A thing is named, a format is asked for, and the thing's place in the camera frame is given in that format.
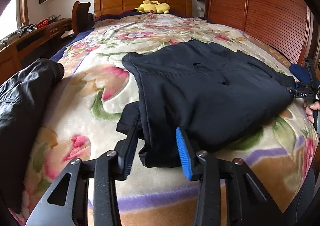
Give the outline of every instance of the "wooden window trim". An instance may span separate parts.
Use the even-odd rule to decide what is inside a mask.
[[[18,26],[29,25],[28,0],[17,0],[17,22]]]

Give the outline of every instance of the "finger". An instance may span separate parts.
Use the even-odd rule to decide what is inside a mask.
[[[313,124],[315,122],[315,119],[311,116],[308,116],[309,121]]]
[[[308,116],[313,116],[313,110],[311,110],[308,106],[306,106],[306,113]]]
[[[320,103],[319,103],[319,101],[311,104],[311,105],[310,105],[310,108],[313,109],[313,110],[320,110]]]

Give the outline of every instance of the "floral blanket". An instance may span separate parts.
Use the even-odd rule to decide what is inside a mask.
[[[98,21],[93,28],[88,36],[67,47],[60,60],[65,76],[52,94],[31,152],[22,212],[14,214],[21,225],[71,159],[98,158],[124,139],[116,132],[116,124],[124,106],[139,100],[133,75],[121,64],[126,53],[153,53],[193,38],[216,42],[235,53],[239,49],[291,75],[284,66],[289,66],[288,61],[265,44],[239,30],[199,18],[139,15]],[[303,101],[296,99],[255,135],[240,139],[216,156],[243,158],[285,211],[306,177],[317,144]],[[137,152],[142,146],[139,141]],[[124,226],[185,226],[193,222],[198,183],[187,181],[181,168],[145,168],[136,155],[131,175],[125,182],[116,182],[116,187]],[[93,184],[89,186],[89,226],[93,226],[92,199]]]

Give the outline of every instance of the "human hand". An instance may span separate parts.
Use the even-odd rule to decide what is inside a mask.
[[[306,108],[306,113],[309,121],[313,124],[315,122],[315,119],[313,118],[313,110],[320,110],[320,102],[317,101],[308,106],[307,102],[305,101],[303,105]]]

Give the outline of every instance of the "pikachu plush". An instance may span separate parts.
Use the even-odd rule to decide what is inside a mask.
[[[140,7],[136,8],[138,12],[141,13],[148,13],[148,14],[154,14],[154,13],[169,13],[170,6],[167,3],[159,3],[158,1],[149,1],[145,0],[142,2]]]

